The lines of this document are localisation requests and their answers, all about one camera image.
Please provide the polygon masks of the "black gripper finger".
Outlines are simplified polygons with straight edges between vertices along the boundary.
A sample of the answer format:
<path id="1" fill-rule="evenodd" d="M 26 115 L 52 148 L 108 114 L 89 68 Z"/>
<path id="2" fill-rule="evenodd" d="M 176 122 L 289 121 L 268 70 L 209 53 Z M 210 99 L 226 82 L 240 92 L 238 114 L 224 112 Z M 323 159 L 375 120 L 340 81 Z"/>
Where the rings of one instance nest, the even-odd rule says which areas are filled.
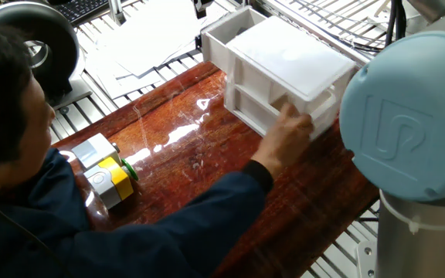
<path id="1" fill-rule="evenodd" d="M 206 17 L 206 9 L 214 2 L 214 0 L 193 0 L 195 15 L 197 19 Z"/>

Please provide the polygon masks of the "person's right hand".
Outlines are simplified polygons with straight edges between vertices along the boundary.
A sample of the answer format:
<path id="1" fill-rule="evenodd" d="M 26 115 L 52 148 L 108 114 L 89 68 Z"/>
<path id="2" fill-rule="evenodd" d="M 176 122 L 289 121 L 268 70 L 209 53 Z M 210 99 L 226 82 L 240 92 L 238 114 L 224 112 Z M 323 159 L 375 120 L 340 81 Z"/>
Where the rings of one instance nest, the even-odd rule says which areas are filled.
<path id="1" fill-rule="evenodd" d="M 303 154 L 313 131 L 311 116 L 299 114 L 293 104 L 285 103 L 251 159 L 263 165 L 276 179 Z"/>

